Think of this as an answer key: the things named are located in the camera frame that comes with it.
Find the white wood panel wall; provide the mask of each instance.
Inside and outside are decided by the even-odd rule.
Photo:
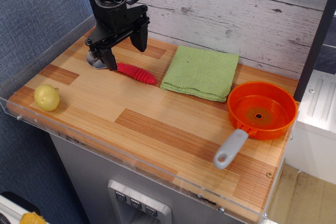
[[[140,0],[150,37],[299,79],[327,0]]]

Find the yellow object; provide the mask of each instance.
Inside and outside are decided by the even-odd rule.
[[[34,100],[44,111],[52,111],[59,104],[58,89],[48,84],[42,84],[34,92]]]
[[[28,212],[22,215],[20,224],[46,224],[46,221],[35,212]]]

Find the button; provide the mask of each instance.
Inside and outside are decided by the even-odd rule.
[[[148,207],[148,206],[146,206],[146,212],[147,212],[147,214],[149,214],[151,216],[154,216],[154,217],[158,216],[157,211],[153,208]]]
[[[137,209],[141,209],[141,203],[134,199],[131,199],[131,205]]]
[[[115,191],[115,195],[117,196],[119,200],[126,202],[126,196],[124,194],[121,194],[120,192]]]

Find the wooden floor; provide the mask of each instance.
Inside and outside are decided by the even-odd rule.
[[[336,185],[285,165],[269,219],[278,224],[335,224]]]

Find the wooden tabletop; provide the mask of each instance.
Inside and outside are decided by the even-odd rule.
[[[257,222],[288,134],[267,141],[249,138],[233,162],[219,170],[213,157],[234,130],[226,103],[160,89],[177,47],[153,39],[143,53],[129,39],[113,47],[117,62],[156,77],[157,84],[149,85],[90,67],[85,60],[88,34],[11,96],[7,106],[12,113],[215,208],[225,207],[246,222]],[[268,81],[291,94],[297,86],[296,80],[238,65],[233,87],[247,81]],[[34,102],[34,90],[43,83],[59,89],[54,111],[44,112]]]

